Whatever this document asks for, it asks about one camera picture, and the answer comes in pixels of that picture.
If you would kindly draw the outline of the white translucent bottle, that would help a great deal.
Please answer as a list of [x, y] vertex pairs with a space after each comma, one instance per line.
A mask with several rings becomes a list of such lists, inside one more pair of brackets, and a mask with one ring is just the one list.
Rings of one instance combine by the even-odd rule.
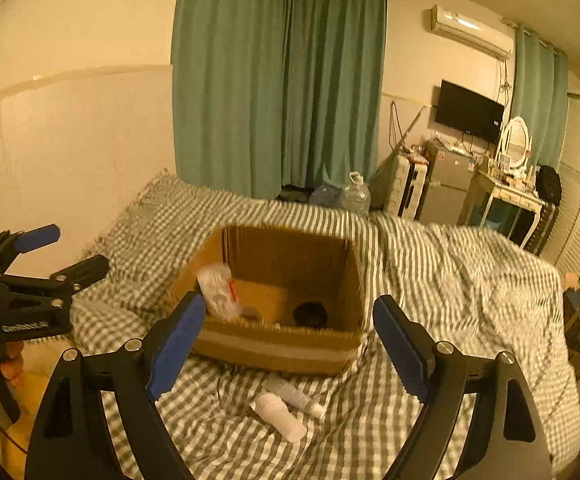
[[275, 393], [260, 393], [251, 401], [250, 408], [266, 424], [273, 426], [287, 442], [299, 442], [307, 434], [306, 427], [290, 413], [287, 404]]

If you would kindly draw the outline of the white tube with barcode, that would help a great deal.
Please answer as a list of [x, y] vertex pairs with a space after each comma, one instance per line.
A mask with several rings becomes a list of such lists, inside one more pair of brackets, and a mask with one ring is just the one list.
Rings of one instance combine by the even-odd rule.
[[308, 394], [278, 375], [268, 376], [263, 382], [263, 387], [270, 393], [279, 396], [281, 400], [291, 405], [292, 408], [296, 408], [307, 415], [317, 419], [323, 419], [326, 415], [326, 408], [322, 404], [316, 402]]

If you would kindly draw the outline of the black magnifying glass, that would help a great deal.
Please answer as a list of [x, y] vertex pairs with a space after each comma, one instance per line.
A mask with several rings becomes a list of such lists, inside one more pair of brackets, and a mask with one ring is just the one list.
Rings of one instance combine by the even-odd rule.
[[328, 314], [324, 305], [319, 301], [305, 301], [293, 311], [293, 321], [296, 326], [321, 330], [328, 323]]

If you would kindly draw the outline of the green white checkered bedspread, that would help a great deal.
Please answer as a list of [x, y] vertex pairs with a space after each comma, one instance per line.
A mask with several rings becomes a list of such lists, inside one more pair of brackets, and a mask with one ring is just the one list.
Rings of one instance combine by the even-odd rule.
[[[563, 333], [559, 273], [489, 230], [252, 200], [164, 174], [92, 244], [111, 270], [74, 300], [77, 348], [110, 352], [145, 335], [180, 268], [214, 229], [228, 224], [349, 238], [366, 304], [393, 296], [433, 338], [469, 356], [512, 352], [540, 414], [552, 470], [563, 471], [580, 452], [580, 400]], [[379, 479], [420, 410], [374, 334], [364, 337], [343, 375], [299, 380], [327, 409], [322, 419], [305, 419], [299, 443], [286, 442], [252, 412], [263, 382], [255, 370], [193, 356], [162, 396], [159, 412], [197, 478]]]

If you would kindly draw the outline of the brown cardboard box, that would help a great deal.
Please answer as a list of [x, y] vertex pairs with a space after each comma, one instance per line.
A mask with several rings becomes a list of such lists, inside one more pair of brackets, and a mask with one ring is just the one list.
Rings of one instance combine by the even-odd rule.
[[[352, 240], [276, 226], [223, 226], [180, 269], [163, 311], [194, 290], [197, 272], [213, 263], [229, 266], [244, 313], [233, 321], [208, 315], [194, 353], [308, 376], [339, 375], [356, 359], [367, 302]], [[328, 323], [321, 330], [294, 324], [293, 311], [305, 301], [324, 305]]]

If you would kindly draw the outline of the white dressing table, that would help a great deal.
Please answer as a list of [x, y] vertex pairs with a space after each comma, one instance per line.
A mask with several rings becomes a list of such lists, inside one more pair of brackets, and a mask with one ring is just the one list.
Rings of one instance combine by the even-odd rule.
[[506, 185], [501, 180], [491, 177], [482, 170], [476, 170], [471, 179], [458, 224], [460, 226], [468, 226], [471, 222], [473, 211], [483, 203], [482, 214], [478, 223], [478, 226], [483, 228], [496, 200], [509, 206], [515, 206], [518, 209], [508, 236], [511, 236], [512, 231], [518, 224], [520, 211], [529, 211], [533, 215], [529, 229], [526, 230], [520, 244], [521, 248], [525, 248], [540, 223], [540, 215], [546, 202], [533, 193], [524, 192], [513, 186]]

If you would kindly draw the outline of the black backpack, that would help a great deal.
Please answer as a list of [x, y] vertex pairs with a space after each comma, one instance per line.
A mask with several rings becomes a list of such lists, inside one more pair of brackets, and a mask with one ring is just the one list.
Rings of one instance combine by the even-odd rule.
[[559, 174], [554, 168], [545, 165], [538, 166], [535, 188], [541, 200], [555, 206], [560, 205], [562, 187]]

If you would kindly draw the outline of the silver mini fridge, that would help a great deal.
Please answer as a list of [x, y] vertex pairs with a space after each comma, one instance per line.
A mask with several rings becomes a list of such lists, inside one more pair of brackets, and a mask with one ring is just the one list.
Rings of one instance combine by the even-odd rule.
[[440, 140], [426, 143], [429, 166], [417, 219], [423, 224], [457, 224], [473, 177], [474, 160]]

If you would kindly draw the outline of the white suitcase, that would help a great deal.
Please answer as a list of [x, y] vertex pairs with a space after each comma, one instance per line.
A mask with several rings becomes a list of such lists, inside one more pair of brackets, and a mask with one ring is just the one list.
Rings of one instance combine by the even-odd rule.
[[390, 173], [383, 211], [405, 220], [416, 218], [428, 161], [418, 154], [397, 153]]

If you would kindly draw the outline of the large clear water jug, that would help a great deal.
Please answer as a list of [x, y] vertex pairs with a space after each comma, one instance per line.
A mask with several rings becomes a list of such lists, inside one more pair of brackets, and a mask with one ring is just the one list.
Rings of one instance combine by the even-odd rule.
[[358, 171], [351, 171], [348, 174], [348, 184], [341, 190], [338, 207], [366, 216], [369, 214], [370, 203], [370, 191], [364, 176]]

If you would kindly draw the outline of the green curtain left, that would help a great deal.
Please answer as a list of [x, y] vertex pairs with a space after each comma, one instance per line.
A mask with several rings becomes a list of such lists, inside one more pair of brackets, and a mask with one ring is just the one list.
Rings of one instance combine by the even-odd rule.
[[388, 0], [176, 0], [176, 171], [253, 198], [377, 165]]

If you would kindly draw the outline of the green curtain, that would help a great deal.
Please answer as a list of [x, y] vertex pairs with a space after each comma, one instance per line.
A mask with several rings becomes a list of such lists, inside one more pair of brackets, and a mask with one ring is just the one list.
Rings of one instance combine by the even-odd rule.
[[176, 171], [253, 198], [377, 165], [388, 0], [176, 0]]
[[519, 26], [510, 114], [521, 117], [532, 139], [531, 165], [559, 164], [568, 111], [569, 62], [552, 44]]

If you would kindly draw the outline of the white oval vanity mirror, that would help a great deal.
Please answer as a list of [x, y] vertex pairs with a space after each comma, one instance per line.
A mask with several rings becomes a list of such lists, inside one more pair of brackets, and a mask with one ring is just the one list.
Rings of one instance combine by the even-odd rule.
[[509, 119], [499, 138], [497, 165], [504, 174], [523, 180], [532, 150], [529, 128], [521, 116]]

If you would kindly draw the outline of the green curtain right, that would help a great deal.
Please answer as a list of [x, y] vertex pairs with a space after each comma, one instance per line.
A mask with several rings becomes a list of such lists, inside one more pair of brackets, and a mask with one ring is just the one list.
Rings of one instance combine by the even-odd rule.
[[569, 62], [552, 44], [519, 26], [510, 114], [521, 117], [532, 139], [531, 165], [559, 164], [568, 111]]

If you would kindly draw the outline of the black wall television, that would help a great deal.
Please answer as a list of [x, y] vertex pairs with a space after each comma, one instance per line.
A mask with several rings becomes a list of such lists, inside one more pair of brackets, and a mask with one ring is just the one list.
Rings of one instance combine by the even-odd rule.
[[434, 120], [489, 144], [497, 144], [504, 110], [499, 102], [443, 80]]

